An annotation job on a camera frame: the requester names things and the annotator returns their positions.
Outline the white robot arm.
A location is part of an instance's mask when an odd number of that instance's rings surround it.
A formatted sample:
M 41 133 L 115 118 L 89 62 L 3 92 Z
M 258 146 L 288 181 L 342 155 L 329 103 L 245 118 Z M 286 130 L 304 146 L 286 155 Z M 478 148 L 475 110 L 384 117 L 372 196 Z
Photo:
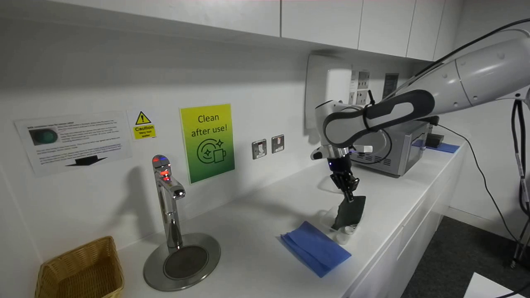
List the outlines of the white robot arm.
M 367 133 L 485 105 L 530 85 L 530 39 L 498 42 L 448 62 L 440 59 L 382 102 L 355 108 L 327 100 L 314 108 L 321 155 L 346 203 L 355 199 L 352 145 Z

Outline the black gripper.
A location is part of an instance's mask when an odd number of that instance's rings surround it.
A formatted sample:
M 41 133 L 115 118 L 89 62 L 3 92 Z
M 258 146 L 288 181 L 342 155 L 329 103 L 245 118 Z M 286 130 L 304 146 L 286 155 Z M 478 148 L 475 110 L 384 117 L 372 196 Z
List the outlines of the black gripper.
M 331 181 L 337 189 L 341 189 L 344 201 L 352 203 L 352 199 L 355 198 L 357 178 L 354 178 L 351 173 L 351 160 L 329 160 L 327 166 L 331 171 Z

